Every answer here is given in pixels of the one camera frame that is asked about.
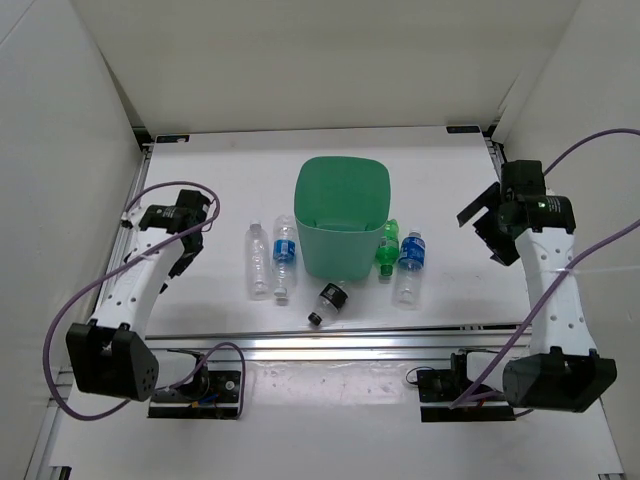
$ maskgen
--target bottle label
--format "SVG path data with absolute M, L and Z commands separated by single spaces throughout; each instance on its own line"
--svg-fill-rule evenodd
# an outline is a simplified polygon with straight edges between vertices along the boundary
M 296 255 L 296 242 L 276 240 L 273 242 L 273 259 L 278 262 L 291 263 Z
M 402 241 L 402 252 L 398 262 L 406 262 L 408 260 L 415 260 L 424 267 L 424 240 L 418 237 L 407 237 Z
M 378 245 L 378 248 L 385 248 L 385 247 L 398 248 L 398 241 L 393 238 L 382 237 L 380 239 L 380 244 Z

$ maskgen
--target white table surface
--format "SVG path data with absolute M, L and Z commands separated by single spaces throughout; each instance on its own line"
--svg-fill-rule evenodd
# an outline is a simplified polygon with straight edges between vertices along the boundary
M 448 134 L 444 127 L 309 130 L 191 135 L 189 142 L 156 144 L 146 186 L 193 180 L 214 189 L 221 214 L 204 250 L 160 296 L 148 335 L 199 335 L 305 331 L 307 316 L 325 280 L 309 276 L 298 255 L 298 286 L 289 305 L 248 299 L 244 234 L 257 217 L 273 241 L 273 222 L 293 213 L 302 164 L 319 155 L 351 155 L 382 162 L 391 177 L 390 218 L 401 236 L 418 226 L 427 243 L 421 307 L 391 305 L 393 284 L 375 269 L 351 285 L 340 319 L 325 329 L 370 329 L 517 323 L 528 312 L 521 264 L 509 268 L 490 252 L 471 225 L 456 214 L 496 180 L 479 133 Z M 145 202 L 172 204 L 179 187 Z
M 402 362 L 250 363 L 239 421 L 64 417 L 51 465 L 102 479 L 597 479 L 621 473 L 599 402 L 583 414 L 536 411 L 515 422 L 420 422 Z M 80 394 L 97 413 L 114 399 Z

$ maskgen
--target metal frame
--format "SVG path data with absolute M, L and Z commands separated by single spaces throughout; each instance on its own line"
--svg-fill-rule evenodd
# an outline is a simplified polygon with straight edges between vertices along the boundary
M 505 162 L 499 144 L 485 138 L 487 150 L 496 172 Z M 153 144 L 145 144 L 143 158 L 133 181 L 128 201 L 139 193 L 145 183 L 153 153 Z M 130 232 L 119 229 L 107 271 L 120 265 L 130 242 Z M 96 308 L 104 296 L 113 288 L 115 280 L 107 282 L 101 289 Z M 319 333 L 278 332 L 266 334 L 210 335 L 210 336 L 150 336 L 146 342 L 152 350 L 183 348 L 206 351 L 212 346 L 232 341 L 245 352 L 249 362 L 352 362 L 394 361 L 420 362 L 434 367 L 446 368 L 450 355 L 461 348 L 499 349 L 513 333 L 516 325 L 467 325 L 462 327 L 424 329 L 377 329 L 350 330 Z M 525 333 L 512 350 L 517 356 L 529 343 L 530 334 Z M 232 350 L 221 350 L 211 357 L 216 362 L 237 362 Z M 57 384 L 66 399 L 73 384 L 70 368 L 62 369 Z M 69 478 L 68 467 L 49 467 L 50 450 L 55 442 L 62 413 L 53 400 L 49 401 L 40 436 L 32 456 L 26 479 L 52 480 Z

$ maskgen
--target blue bottle label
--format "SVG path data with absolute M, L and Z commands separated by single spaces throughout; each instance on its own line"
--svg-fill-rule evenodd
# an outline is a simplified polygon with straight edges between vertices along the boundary
M 402 251 L 398 263 L 404 263 L 408 260 L 415 260 L 424 267 L 424 240 L 418 237 L 407 237 L 402 241 Z
M 278 262 L 291 263 L 296 255 L 296 242 L 276 240 L 273 242 L 273 259 Z

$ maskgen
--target purple cable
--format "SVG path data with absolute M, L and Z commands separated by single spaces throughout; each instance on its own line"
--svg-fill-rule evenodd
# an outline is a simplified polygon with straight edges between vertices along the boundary
M 553 170 L 558 165 L 558 163 L 560 163 L 564 158 L 566 158 L 571 152 L 576 150 L 578 147 L 584 145 L 587 142 L 590 142 L 591 140 L 595 140 L 596 138 L 604 137 L 606 135 L 613 135 L 614 133 L 628 133 L 628 134 L 631 134 L 631 135 L 640 136 L 640 130 L 635 130 L 633 128 L 614 128 L 614 129 L 611 129 L 611 130 L 603 130 L 602 132 L 594 133 L 593 135 L 590 135 L 590 136 L 580 140 L 578 143 L 574 144 L 573 146 L 569 147 L 562 155 L 560 155 L 553 163 L 551 163 L 551 165 L 549 165 L 549 167 L 544 171 L 544 174 L 546 175 L 551 170 Z M 558 286 L 569 275 L 569 272 L 577 264 L 579 264 L 582 260 L 587 258 L 592 253 L 595 253 L 598 250 L 600 250 L 602 247 L 605 247 L 605 246 L 609 245 L 610 243 L 615 242 L 619 238 L 624 237 L 625 235 L 627 235 L 628 233 L 631 233 L 633 230 L 635 230 L 638 227 L 640 227 L 640 219 L 636 220 L 635 222 L 633 222 L 631 225 L 627 226 L 626 228 L 623 228 L 622 230 L 620 230 L 620 231 L 614 233 L 613 235 L 605 238 L 604 240 L 599 241 L 595 245 L 592 245 L 591 247 L 587 248 L 584 252 L 582 252 L 581 254 L 577 255 L 573 260 L 571 260 L 567 264 L 565 269 L 558 274 L 558 276 L 553 281 L 553 283 L 549 286 L 549 288 L 542 294 L 542 296 L 540 297 L 538 302 L 531 309 L 531 312 L 529 312 L 529 315 L 527 315 L 527 318 L 524 319 L 522 324 L 516 329 L 516 331 L 511 336 L 511 338 L 509 338 L 507 343 L 504 344 L 504 346 L 498 352 L 498 354 L 495 357 L 493 357 L 493 360 L 491 360 L 489 365 L 487 365 L 487 368 L 485 368 L 483 370 L 483 372 L 480 374 L 480 376 L 478 376 L 478 378 L 471 384 L 471 386 L 469 388 L 467 388 L 462 393 L 462 395 L 460 395 L 458 398 L 456 398 L 451 403 L 451 406 L 449 408 L 456 408 L 461 403 L 463 403 L 465 401 L 468 401 L 468 399 L 471 397 L 473 392 L 475 392 L 476 389 L 482 384 L 482 382 L 484 382 L 486 380 L 486 378 L 489 376 L 489 374 L 496 368 L 498 363 L 500 363 L 500 360 L 502 360 L 506 356 L 507 352 L 515 345 L 515 343 L 522 336 L 522 334 L 527 329 L 527 327 L 529 325 L 531 325 L 531 322 L 533 322 L 533 319 L 540 312 L 540 310 L 542 309 L 543 305 L 547 302 L 547 300 L 549 300 L 549 298 L 551 298 L 551 295 L 553 295 L 553 293 L 556 291 Z
M 601 132 L 596 132 L 593 135 L 589 135 L 586 138 L 583 138 L 578 143 L 569 147 L 562 155 L 554 160 L 554 162 L 547 167 L 544 171 L 544 174 L 548 174 L 551 170 L 553 170 L 566 156 L 572 153 L 577 148 L 581 147 L 585 143 L 589 143 L 591 140 L 595 140 L 596 138 L 606 137 L 607 135 L 613 135 L 614 133 L 628 133 L 630 135 L 638 135 L 640 136 L 640 130 L 636 130 L 635 128 L 612 128 L 611 130 L 603 130 Z
M 469 395 L 465 399 L 465 402 L 477 402 L 478 400 L 484 400 L 485 398 L 497 397 L 498 395 L 501 395 L 501 393 L 500 392 L 496 392 L 496 391 L 477 393 L 475 395 Z
M 60 392 L 58 392 L 58 389 L 56 387 L 56 383 L 55 383 L 55 381 L 53 379 L 53 374 L 51 373 L 51 359 L 49 358 L 49 356 L 50 356 L 50 353 L 51 353 L 51 343 L 53 341 L 53 335 L 54 335 L 56 329 L 58 328 L 58 325 L 62 321 L 62 318 L 64 317 L 65 313 L 67 313 L 67 311 L 80 298 L 82 298 L 84 295 L 86 295 L 88 292 L 90 292 L 94 288 L 99 287 L 100 285 L 102 285 L 104 282 L 106 282 L 110 278 L 113 278 L 116 275 L 119 275 L 120 273 L 123 273 L 123 272 L 129 270 L 131 267 L 136 265 L 138 262 L 142 261 L 147 255 L 153 254 L 154 251 L 159 250 L 161 248 L 164 248 L 167 245 L 169 245 L 170 243 L 175 242 L 176 240 L 178 240 L 178 239 L 180 239 L 182 237 L 186 237 L 187 235 L 190 235 L 190 234 L 192 234 L 194 232 L 202 230 L 207 225 L 211 225 L 215 221 L 215 219 L 218 218 L 218 215 L 220 215 L 220 199 L 218 198 L 218 195 L 216 195 L 216 193 L 213 190 L 211 190 L 209 187 L 205 187 L 204 185 L 201 185 L 201 184 L 196 183 L 196 182 L 182 181 L 182 180 L 176 180 L 174 182 L 159 183 L 157 185 L 153 185 L 151 187 L 145 188 L 144 190 L 142 190 L 138 195 L 136 195 L 129 202 L 129 204 L 125 208 L 125 211 L 128 212 L 129 210 L 131 210 L 133 205 L 135 205 L 135 203 L 140 199 L 140 197 L 142 197 L 147 192 L 150 192 L 151 190 L 155 190 L 157 188 L 168 187 L 168 186 L 173 186 L 173 185 L 189 185 L 189 186 L 192 186 L 192 187 L 197 187 L 197 188 L 200 188 L 200 189 L 204 190 L 209 195 L 211 195 L 212 198 L 213 198 L 213 201 L 216 203 L 216 208 L 213 211 L 213 214 L 211 215 L 211 217 L 208 218 L 207 220 L 205 220 L 204 222 L 199 223 L 198 225 L 195 225 L 195 226 L 193 226 L 191 228 L 188 228 L 184 232 L 180 232 L 180 233 L 174 235 L 173 237 L 167 238 L 166 240 L 163 240 L 162 242 L 158 243 L 157 245 L 152 246 L 151 248 L 149 248 L 149 249 L 145 250 L 144 252 L 142 252 L 137 257 L 129 259 L 129 261 L 127 263 L 125 263 L 124 265 L 119 266 L 115 270 L 112 270 L 111 272 L 107 273 L 103 277 L 101 277 L 101 278 L 99 278 L 97 280 L 94 280 L 89 285 L 83 287 L 82 289 L 80 289 L 80 291 L 78 293 L 73 295 L 69 299 L 69 301 L 67 301 L 67 303 L 64 304 L 64 306 L 60 309 L 60 311 L 53 318 L 53 321 L 51 322 L 51 325 L 49 325 L 49 330 L 47 330 L 47 334 L 46 334 L 46 336 L 44 338 L 44 346 L 42 347 L 42 368 L 44 370 L 44 378 L 45 378 L 45 380 L 47 382 L 47 386 L 49 387 L 49 391 L 51 392 L 51 396 L 56 401 L 58 406 L 60 406 L 60 408 L 62 410 L 64 410 L 64 412 L 67 413 L 67 415 L 75 418 L 76 420 L 93 421 L 93 420 L 100 420 L 102 418 L 108 417 L 109 415 L 117 412 L 122 407 L 124 407 L 127 403 L 129 403 L 129 400 L 125 400 L 122 403 L 119 403 L 118 405 L 113 407 L 112 409 L 107 410 L 106 412 L 102 412 L 102 413 L 96 414 L 96 415 L 83 415 L 81 413 L 78 413 L 75 410 L 73 410 L 64 401 L 64 399 L 60 395 Z
M 527 408 L 526 410 L 523 410 L 520 413 L 516 413 L 514 417 L 520 418 L 520 417 L 524 417 L 525 415 L 529 415 L 530 413 L 533 413 L 533 408 Z

